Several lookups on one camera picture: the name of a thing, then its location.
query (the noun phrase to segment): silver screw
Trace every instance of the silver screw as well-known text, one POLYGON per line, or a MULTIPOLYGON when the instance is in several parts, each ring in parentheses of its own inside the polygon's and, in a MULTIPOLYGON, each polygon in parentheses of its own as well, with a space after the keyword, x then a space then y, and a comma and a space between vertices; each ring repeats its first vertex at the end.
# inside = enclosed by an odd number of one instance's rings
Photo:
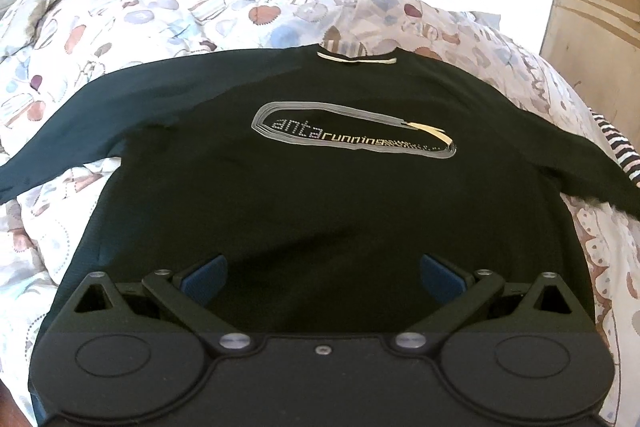
POLYGON ((330 355, 332 351, 331 346, 316 346, 316 353, 318 355, 330 355))
POLYGON ((413 333, 412 331, 400 333, 396 336, 396 344, 400 347, 405 347, 406 349, 417 349, 418 347, 424 346, 426 343, 427 339, 424 335, 420 333, 413 333))
POLYGON ((227 333, 220 337, 220 346, 226 349, 242 349, 251 344, 251 338, 244 333, 227 333))

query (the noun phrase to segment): striped fabric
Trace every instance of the striped fabric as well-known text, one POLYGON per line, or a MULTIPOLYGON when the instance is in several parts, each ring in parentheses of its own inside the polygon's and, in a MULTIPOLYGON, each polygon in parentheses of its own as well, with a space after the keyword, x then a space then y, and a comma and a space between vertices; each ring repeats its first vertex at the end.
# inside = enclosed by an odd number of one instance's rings
POLYGON ((623 171, 629 175, 631 181, 640 187, 640 154, 636 152, 629 140, 610 124, 603 115, 595 112, 591 107, 589 109, 593 115, 593 119, 598 123, 607 141, 609 141, 609 145, 613 149, 616 159, 623 171))

